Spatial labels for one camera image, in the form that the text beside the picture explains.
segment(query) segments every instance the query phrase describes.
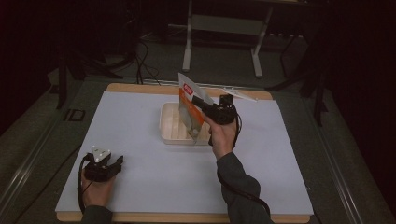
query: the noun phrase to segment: small box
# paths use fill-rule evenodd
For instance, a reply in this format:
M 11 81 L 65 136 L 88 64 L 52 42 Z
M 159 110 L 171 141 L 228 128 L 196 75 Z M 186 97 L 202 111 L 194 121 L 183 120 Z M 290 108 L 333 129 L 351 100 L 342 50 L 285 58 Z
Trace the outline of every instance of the small box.
M 198 134 L 197 142 L 187 132 L 180 118 L 178 103 L 165 103 L 161 109 L 160 130 L 165 144 L 169 145 L 208 145 L 210 126 L 204 122 Z

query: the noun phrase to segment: wire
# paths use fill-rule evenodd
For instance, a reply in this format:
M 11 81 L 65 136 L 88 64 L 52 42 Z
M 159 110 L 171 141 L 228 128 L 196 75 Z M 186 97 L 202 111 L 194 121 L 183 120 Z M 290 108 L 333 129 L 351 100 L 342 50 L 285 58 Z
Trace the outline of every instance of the wire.
M 82 194 L 85 193 L 85 191 L 90 187 L 90 185 L 91 185 L 92 183 L 93 183 L 93 181 L 91 181 L 90 184 L 87 186 L 87 188 L 85 188 L 85 189 L 82 191 Z
M 235 133 L 235 139 L 233 140 L 233 146 L 235 147 L 236 140 L 238 139 L 238 136 L 239 136 L 239 134 L 241 133 L 241 130 L 242 130 L 242 118 L 238 114 L 238 111 L 236 110 L 235 104 L 233 103 L 233 99 L 232 100 L 228 100 L 226 98 L 223 98 L 222 100 L 224 100 L 227 103 L 226 107 L 228 107 L 229 109 L 231 109 L 235 113 L 236 133 Z
M 44 186 L 44 188 L 38 192 L 38 194 L 35 196 L 35 198 L 23 209 L 23 211 L 20 213 L 20 215 L 17 217 L 17 219 L 14 221 L 14 223 L 18 223 L 18 221 L 23 217 L 23 215 L 29 210 L 29 208 L 37 201 L 37 199 L 41 196 L 41 194 L 44 192 L 44 190 L 49 186 L 50 182 L 55 178 L 55 176 L 59 173 L 59 171 L 62 169 L 64 164 L 75 154 L 79 149 L 81 148 L 81 145 L 76 147 L 68 156 L 67 158 L 62 162 L 62 164 L 58 167 L 58 169 L 55 171 L 55 173 L 52 175 L 50 180 L 47 182 L 47 184 Z
M 82 194 L 84 193 L 84 190 L 82 190 L 82 184 L 81 184 L 81 176 L 82 176 L 82 166 L 84 165 L 84 161 L 89 161 L 90 160 L 90 154 L 85 155 L 82 160 L 81 163 L 79 164 L 79 168 L 78 168 L 78 187 L 77 187 L 77 195 L 78 195 L 78 206 L 79 209 L 81 210 L 81 213 L 84 214 L 85 212 L 85 204 L 83 202 L 82 199 Z
M 228 189 L 229 191 L 232 191 L 232 192 L 234 192 L 234 193 L 236 193 L 236 194 L 238 194 L 238 195 L 240 195 L 240 196 L 242 196 L 242 197 L 245 197 L 245 198 L 247 198 L 247 199 L 249 199 L 249 200 L 251 200 L 251 201 L 253 201 L 253 202 L 255 202 L 255 203 L 260 204 L 261 206 L 264 207 L 265 212 L 267 213 L 267 215 L 268 215 L 269 217 L 271 216 L 270 207 L 268 206 L 268 204 L 267 204 L 264 200 L 260 199 L 259 197 L 255 196 L 255 195 L 253 195 L 253 194 L 247 193 L 247 192 L 245 192 L 245 191 L 243 191 L 243 190 L 241 190 L 241 189 L 238 189 L 238 188 L 236 188 L 236 187 L 231 186 L 230 184 L 228 184 L 228 183 L 222 178 L 222 176 L 221 176 L 221 174 L 220 174 L 219 171 L 218 171 L 218 179 L 219 179 L 221 185 L 222 185 L 224 188 L 226 188 L 226 189 Z
M 125 10 L 125 18 L 127 19 L 126 22 L 123 23 L 123 25 L 120 28 L 120 36 L 118 38 L 117 46 L 115 46 L 116 52 L 120 52 L 120 46 L 121 43 L 125 41 L 132 41 L 133 43 L 136 42 L 134 38 L 132 40 L 126 39 L 125 34 L 126 32 L 138 32 L 138 23 L 140 20 L 140 13 L 142 9 L 142 3 L 141 0 L 138 0 L 137 3 L 131 2 L 131 1 L 119 1 L 118 7 L 119 7 L 119 12 L 124 11 L 124 5 L 121 5 L 121 3 L 127 5 L 127 9 Z M 93 15 L 92 9 L 90 8 L 90 14 L 92 17 L 92 21 L 94 22 L 93 28 L 97 31 L 99 28 L 96 18 L 99 17 L 100 15 Z M 115 75 L 113 72 L 111 72 L 111 69 L 116 69 L 120 68 L 123 66 L 127 66 L 130 62 L 134 60 L 134 52 L 126 52 L 124 55 L 124 59 L 122 59 L 119 62 L 113 63 L 113 64 L 106 64 L 102 62 L 97 62 L 96 60 L 92 60 L 91 58 L 88 57 L 83 57 L 84 55 L 78 54 L 82 60 L 82 63 L 85 66 L 91 67 L 95 70 L 97 70 L 100 74 L 106 76 L 106 77 L 113 77 L 113 78 L 122 78 L 120 76 Z
M 321 220 L 320 220 L 320 217 L 318 216 L 317 211 L 315 211 L 315 209 L 314 209 L 314 215 L 315 215 L 315 217 L 317 218 L 319 224 L 323 224 L 323 223 L 321 222 Z
M 161 86 L 160 81 L 156 78 L 156 77 L 160 74 L 160 71 L 159 71 L 157 68 L 154 68 L 154 67 L 152 67 L 152 66 L 146 65 L 145 63 L 142 63 L 142 65 L 145 67 L 146 71 L 149 73 L 149 77 L 143 77 L 143 79 L 153 78 L 155 81 L 157 81 L 158 85 Z M 154 69 L 154 70 L 156 71 L 156 74 L 153 75 L 153 74 L 149 71 L 149 68 Z
M 136 83 L 137 84 L 144 84 L 143 83 L 143 78 L 142 78 L 142 71 L 141 67 L 144 64 L 148 54 L 149 54 L 149 47 L 142 41 L 138 42 L 139 44 L 143 45 L 146 48 L 146 53 L 145 56 L 143 56 L 142 62 L 139 62 L 140 57 L 136 57 L 136 62 L 137 62 L 137 71 L 136 71 Z

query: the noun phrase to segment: person's right hand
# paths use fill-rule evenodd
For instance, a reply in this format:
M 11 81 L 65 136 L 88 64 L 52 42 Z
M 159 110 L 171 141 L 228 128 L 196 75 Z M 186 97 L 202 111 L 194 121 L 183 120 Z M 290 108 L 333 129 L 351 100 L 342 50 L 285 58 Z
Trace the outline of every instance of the person's right hand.
M 204 115 L 204 121 L 209 124 L 209 133 L 212 134 L 213 153 L 219 160 L 233 151 L 233 141 L 236 136 L 236 120 L 233 123 L 219 125 L 213 119 Z

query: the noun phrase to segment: black cable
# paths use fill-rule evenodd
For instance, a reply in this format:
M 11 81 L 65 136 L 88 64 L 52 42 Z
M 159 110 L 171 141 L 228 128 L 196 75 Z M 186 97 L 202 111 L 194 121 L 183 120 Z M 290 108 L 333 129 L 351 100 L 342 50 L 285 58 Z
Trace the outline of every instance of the black cable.
M 223 98 L 223 100 L 227 102 L 227 105 L 229 105 L 231 107 L 231 110 L 234 111 L 234 113 L 235 113 L 236 133 L 235 133 L 235 139 L 233 140 L 233 147 L 235 147 L 236 140 L 238 139 L 238 136 L 239 136 L 239 134 L 241 133 L 241 130 L 242 130 L 242 118 L 238 114 L 238 111 L 236 110 L 235 104 L 233 103 L 233 99 L 232 100 L 228 100 L 228 99 Z
M 64 164 L 75 154 L 79 149 L 81 148 L 81 145 L 76 147 L 68 156 L 67 158 L 62 162 L 62 164 L 58 167 L 58 169 L 55 171 L 53 176 L 50 178 L 50 180 L 47 182 L 47 184 L 44 186 L 44 188 L 38 192 L 38 194 L 35 196 L 35 198 L 23 209 L 23 211 L 20 213 L 20 215 L 17 217 L 17 219 L 14 221 L 14 223 L 17 223 L 21 217 L 23 217 L 24 213 L 29 210 L 29 208 L 37 201 L 37 199 L 41 196 L 41 194 L 44 192 L 44 190 L 49 186 L 50 182 L 55 178 L 55 176 L 59 173 L 59 171 L 62 169 Z
M 323 223 L 321 222 L 321 220 L 320 220 L 320 217 L 318 216 L 317 211 L 315 211 L 315 209 L 314 209 L 314 216 L 317 218 L 319 224 L 323 224 Z
M 145 63 L 142 63 L 142 65 L 145 67 L 146 71 L 149 73 L 149 77 L 143 77 L 143 79 L 151 78 L 151 77 L 152 77 L 155 81 L 157 81 L 158 85 L 161 86 L 160 81 L 156 78 L 156 77 L 160 74 L 160 71 L 159 71 L 157 68 L 154 68 L 154 67 L 152 67 L 152 66 L 146 65 Z M 154 70 L 156 71 L 156 74 L 153 75 L 153 74 L 149 71 L 149 68 L 154 69 Z
M 121 26 L 120 38 L 119 38 L 119 41 L 117 44 L 117 51 L 120 51 L 120 43 L 121 43 L 122 39 L 124 38 L 124 33 L 126 31 L 128 31 L 128 29 L 130 29 L 130 27 L 132 27 L 132 32 L 137 30 L 138 21 L 139 21 L 140 12 L 141 12 L 141 1 L 138 2 L 138 5 L 139 6 L 138 6 L 137 12 L 133 12 L 132 11 L 133 8 L 126 10 L 128 21 L 125 22 Z M 95 16 L 93 16 L 93 14 L 92 14 L 91 8 L 90 8 L 90 12 L 91 12 L 91 17 L 92 17 L 93 22 L 96 22 Z M 102 75 L 104 75 L 106 77 L 111 77 L 111 78 L 123 78 L 122 76 L 118 76 L 118 75 L 114 74 L 110 70 L 128 65 L 128 63 L 132 62 L 135 57 L 135 52 L 126 52 L 126 55 L 123 60 L 116 62 L 116 63 L 112 63 L 112 64 L 103 64 L 103 63 L 99 63 L 96 60 L 85 56 L 83 53 L 79 52 L 79 50 L 77 50 L 77 49 L 72 49 L 72 51 L 74 51 L 76 53 L 76 55 L 80 58 L 81 62 L 84 63 L 86 66 L 89 66 L 89 67 L 97 70 Z
M 253 194 L 249 194 L 249 193 L 247 193 L 247 192 L 245 192 L 245 191 L 243 191 L 243 190 L 241 190 L 241 189 L 237 189 L 237 188 L 235 188 L 235 187 L 229 185 L 229 184 L 222 178 L 222 176 L 221 176 L 221 174 L 220 174 L 219 172 L 218 172 L 218 179 L 219 179 L 221 185 L 222 185 L 224 188 L 226 188 L 226 189 L 228 189 L 229 191 L 232 191 L 232 192 L 234 192 L 234 193 L 236 193 L 236 194 L 238 194 L 238 195 L 240 195 L 240 196 L 242 196 L 242 197 L 244 197 L 244 198 L 247 198 L 247 199 L 249 199 L 249 200 L 251 200 L 251 201 L 253 201 L 253 202 L 255 202 L 255 203 L 259 203 L 260 205 L 262 205 L 262 206 L 264 207 L 264 209 L 265 209 L 265 211 L 267 212 L 268 216 L 269 216 L 269 217 L 271 216 L 270 207 L 268 206 L 268 204 L 267 204 L 265 201 L 263 201 L 262 199 L 260 199 L 260 198 L 258 198 L 258 197 L 256 197 L 256 196 L 254 196 Z
M 85 191 L 90 187 L 90 185 L 91 185 L 92 183 L 93 183 L 93 181 L 91 181 L 90 184 L 88 184 L 87 188 L 85 188 L 85 189 L 82 191 L 82 194 L 85 193 Z
M 145 62 L 145 60 L 146 60 L 146 58 L 147 58 L 147 56 L 149 54 L 149 47 L 145 43 L 143 43 L 142 41 L 139 41 L 138 43 L 143 45 L 146 48 L 146 53 L 145 53 L 145 56 L 143 57 L 141 63 L 139 62 L 139 58 L 136 57 L 136 62 L 137 62 L 136 82 L 137 82 L 137 84 L 144 84 L 143 83 L 143 78 L 142 78 L 141 67 L 144 64 L 144 62 Z
M 84 191 L 86 189 L 82 189 L 82 185 L 81 185 L 81 176 L 82 176 L 82 166 L 84 165 L 85 161 L 89 160 L 89 154 L 85 155 L 82 158 L 81 163 L 79 164 L 79 168 L 78 168 L 78 187 L 77 187 L 77 195 L 78 195 L 78 205 L 79 205 L 79 209 L 81 210 L 81 213 L 84 214 L 85 212 L 85 204 L 82 200 L 82 194 L 84 193 Z

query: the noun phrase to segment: dark background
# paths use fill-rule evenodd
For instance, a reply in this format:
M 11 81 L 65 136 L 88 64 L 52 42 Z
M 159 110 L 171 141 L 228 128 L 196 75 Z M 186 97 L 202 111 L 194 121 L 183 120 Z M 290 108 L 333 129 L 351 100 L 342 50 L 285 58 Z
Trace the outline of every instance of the dark background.
M 112 1 L 97 2 L 108 4 Z M 143 2 L 138 11 L 139 20 L 154 32 L 164 35 L 168 22 L 186 23 L 187 1 L 169 1 L 172 4 L 163 0 Z M 117 3 L 117 7 L 122 6 L 121 1 Z M 332 66 L 326 86 L 333 92 L 362 156 L 395 215 L 395 1 L 340 1 L 333 4 L 332 25 L 327 30 L 329 35 L 321 38 L 327 41 L 342 38 L 342 41 L 330 58 Z M 79 40 L 78 47 L 92 57 L 100 56 L 104 49 L 114 50 L 111 35 L 99 40 L 98 30 L 92 26 L 92 17 L 85 13 L 94 7 L 98 6 L 90 5 L 90 1 L 2 1 L 0 134 L 49 89 L 47 73 L 58 67 L 61 34 Z M 207 8 L 204 3 L 199 7 Z M 101 35 L 119 35 L 121 24 L 127 19 L 116 7 L 108 5 L 107 8 L 107 15 L 116 18 L 114 24 L 117 25 L 104 26 L 110 30 L 104 30 Z M 299 21 L 323 15 L 321 11 L 306 13 L 306 10 L 303 7 L 278 7 L 271 20 L 270 32 L 293 34 Z M 256 13 L 254 15 L 260 17 L 260 11 Z

